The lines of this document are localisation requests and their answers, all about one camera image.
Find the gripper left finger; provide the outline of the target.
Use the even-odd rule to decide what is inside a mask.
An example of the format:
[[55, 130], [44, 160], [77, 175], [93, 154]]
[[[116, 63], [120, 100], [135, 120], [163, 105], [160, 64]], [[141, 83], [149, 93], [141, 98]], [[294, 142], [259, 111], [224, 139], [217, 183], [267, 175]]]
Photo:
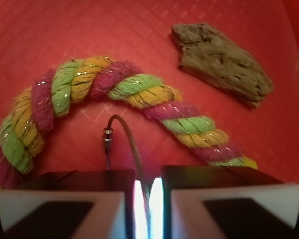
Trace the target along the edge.
[[133, 239], [132, 170], [43, 174], [0, 192], [3, 239]]

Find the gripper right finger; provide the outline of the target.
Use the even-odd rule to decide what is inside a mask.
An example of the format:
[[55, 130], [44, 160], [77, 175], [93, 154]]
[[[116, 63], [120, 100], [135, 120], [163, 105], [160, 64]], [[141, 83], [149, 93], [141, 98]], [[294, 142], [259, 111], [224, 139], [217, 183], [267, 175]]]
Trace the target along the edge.
[[299, 239], [299, 184], [249, 167], [164, 166], [166, 239]]

